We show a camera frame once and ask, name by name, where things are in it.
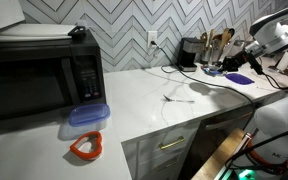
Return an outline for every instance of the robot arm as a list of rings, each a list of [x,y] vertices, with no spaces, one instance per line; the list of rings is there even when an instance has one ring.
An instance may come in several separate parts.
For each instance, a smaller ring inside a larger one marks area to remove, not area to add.
[[[256,41],[235,56],[225,57],[220,71],[237,71],[241,65],[249,62],[257,74],[263,74],[255,58],[288,47],[288,25],[280,24],[286,19],[288,8],[255,21],[250,27],[250,34]]]

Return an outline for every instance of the cabinet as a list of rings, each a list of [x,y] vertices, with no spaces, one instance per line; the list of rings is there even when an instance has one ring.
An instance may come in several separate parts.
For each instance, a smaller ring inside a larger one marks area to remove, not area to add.
[[[123,142],[132,179],[177,179],[198,126],[199,122],[169,127]]]

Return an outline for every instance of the wall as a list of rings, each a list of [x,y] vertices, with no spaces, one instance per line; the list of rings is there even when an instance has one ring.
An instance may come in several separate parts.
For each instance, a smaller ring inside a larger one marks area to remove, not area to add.
[[[20,0],[28,23],[87,21],[101,47],[104,72],[169,64],[162,52],[147,49],[147,33],[174,61],[182,37],[200,37],[214,28],[236,29],[235,39],[261,16],[288,7],[284,0]]]

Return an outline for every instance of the blue container lid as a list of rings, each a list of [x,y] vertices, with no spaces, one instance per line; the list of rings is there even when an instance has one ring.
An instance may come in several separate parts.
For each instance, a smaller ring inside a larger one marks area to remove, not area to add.
[[[71,126],[85,126],[102,121],[110,116],[107,104],[91,104],[80,106],[71,111],[69,124]]]

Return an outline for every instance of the black microwave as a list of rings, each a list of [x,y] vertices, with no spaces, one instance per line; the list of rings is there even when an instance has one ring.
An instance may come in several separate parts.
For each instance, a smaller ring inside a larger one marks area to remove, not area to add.
[[[106,97],[100,48],[89,31],[73,39],[0,42],[0,122],[16,127],[35,114],[94,103]]]

